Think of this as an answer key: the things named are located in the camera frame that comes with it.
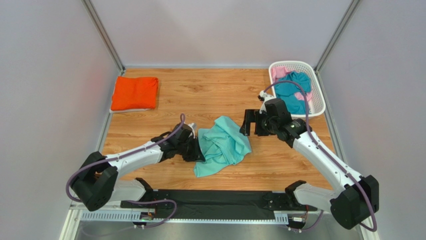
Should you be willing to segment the mint green t-shirt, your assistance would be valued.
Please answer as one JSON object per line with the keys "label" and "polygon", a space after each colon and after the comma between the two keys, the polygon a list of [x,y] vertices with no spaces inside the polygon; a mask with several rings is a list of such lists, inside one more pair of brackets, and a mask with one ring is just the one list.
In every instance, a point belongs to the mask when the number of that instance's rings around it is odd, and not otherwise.
{"label": "mint green t-shirt", "polygon": [[248,137],[240,133],[240,127],[228,116],[217,118],[211,128],[199,129],[198,143],[205,161],[197,162],[193,168],[197,178],[237,165],[252,152]]}

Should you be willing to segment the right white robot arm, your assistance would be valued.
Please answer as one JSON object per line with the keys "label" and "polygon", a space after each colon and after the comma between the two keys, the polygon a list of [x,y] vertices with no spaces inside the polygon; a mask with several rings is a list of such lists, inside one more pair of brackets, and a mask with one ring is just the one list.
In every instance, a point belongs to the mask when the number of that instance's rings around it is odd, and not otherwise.
{"label": "right white robot arm", "polygon": [[298,180],[285,193],[298,205],[312,206],[330,213],[343,228],[364,226],[379,210],[379,182],[372,175],[362,176],[340,160],[308,124],[308,119],[293,119],[280,98],[263,98],[261,109],[246,109],[240,133],[248,137],[251,125],[259,137],[277,136],[302,154],[325,177],[331,190]]}

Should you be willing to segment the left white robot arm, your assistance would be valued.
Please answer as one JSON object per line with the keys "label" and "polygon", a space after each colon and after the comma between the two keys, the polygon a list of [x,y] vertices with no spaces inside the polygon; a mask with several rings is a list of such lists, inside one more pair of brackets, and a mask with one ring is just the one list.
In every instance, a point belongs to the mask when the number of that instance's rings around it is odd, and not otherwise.
{"label": "left white robot arm", "polygon": [[204,162],[196,130],[195,123],[180,123],[172,132],[165,132],[139,147],[109,155],[93,152],[70,178],[69,186],[90,212],[112,202],[141,201],[150,190],[146,181],[121,178],[176,155],[186,162]]}

